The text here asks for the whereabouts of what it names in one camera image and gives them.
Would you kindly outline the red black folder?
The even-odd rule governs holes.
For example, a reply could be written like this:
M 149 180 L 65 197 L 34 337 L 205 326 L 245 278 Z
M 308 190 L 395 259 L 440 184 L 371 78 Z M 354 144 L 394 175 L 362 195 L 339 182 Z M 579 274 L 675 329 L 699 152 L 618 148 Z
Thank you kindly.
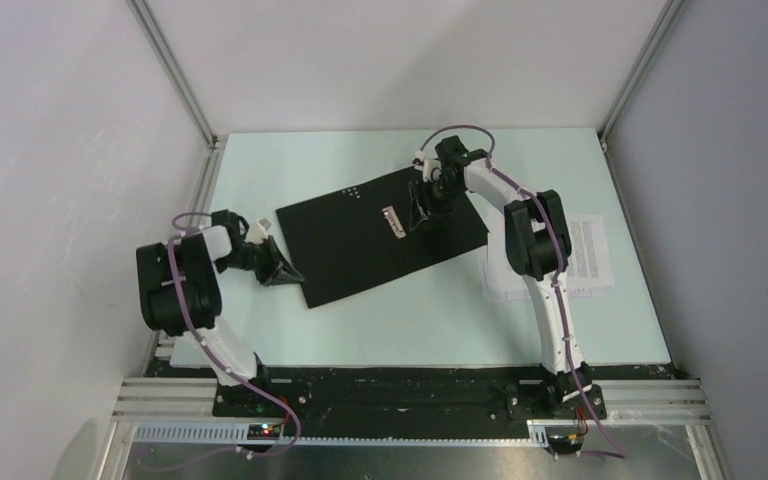
M 376 288 L 487 244 L 488 229 L 467 197 L 428 229 L 412 230 L 407 167 L 296 204 L 276 215 L 291 263 L 313 309 Z

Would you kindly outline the printed paper sheets stack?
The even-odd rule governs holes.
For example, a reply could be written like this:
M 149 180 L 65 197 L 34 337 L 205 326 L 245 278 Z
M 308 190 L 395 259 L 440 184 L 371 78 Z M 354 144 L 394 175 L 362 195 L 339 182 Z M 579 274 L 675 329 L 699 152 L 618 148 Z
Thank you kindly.
M 502 214 L 490 208 L 483 220 L 487 245 L 477 260 L 484 297 L 495 302 L 528 300 L 530 293 L 505 254 Z M 605 225 L 601 216 L 574 215 L 568 221 L 572 254 L 568 259 L 566 289 L 571 298 L 600 298 L 615 285 Z

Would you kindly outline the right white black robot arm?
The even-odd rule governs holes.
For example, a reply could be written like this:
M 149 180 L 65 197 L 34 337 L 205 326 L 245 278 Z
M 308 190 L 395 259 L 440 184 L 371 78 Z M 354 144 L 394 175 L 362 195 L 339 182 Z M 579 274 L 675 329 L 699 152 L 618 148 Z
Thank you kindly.
M 468 193 L 502 214 L 506 259 L 529 292 L 540 336 L 542 407 L 557 418 L 600 421 L 599 390 L 571 318 L 572 240 L 559 194 L 526 189 L 494 165 L 490 150 L 470 150 L 457 136 L 442 139 L 435 152 L 428 157 L 418 150 L 412 162 L 421 177 L 409 184 L 410 230 L 439 223 Z

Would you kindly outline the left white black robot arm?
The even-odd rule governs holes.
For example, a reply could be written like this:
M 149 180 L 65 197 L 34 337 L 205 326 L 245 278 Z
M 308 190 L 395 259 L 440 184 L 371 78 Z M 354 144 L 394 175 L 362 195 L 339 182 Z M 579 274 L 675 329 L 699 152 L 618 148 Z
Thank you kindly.
M 231 210 L 206 215 L 209 222 L 182 227 L 165 242 L 135 251 L 138 297 L 147 327 L 190 341 L 208 360 L 220 385 L 240 386 L 237 403 L 252 416 L 274 406 L 274 387 L 258 354 L 222 317 L 218 277 L 229 269 L 250 272 L 264 287 L 301 284 L 304 276 L 269 234 L 270 222 L 248 222 Z

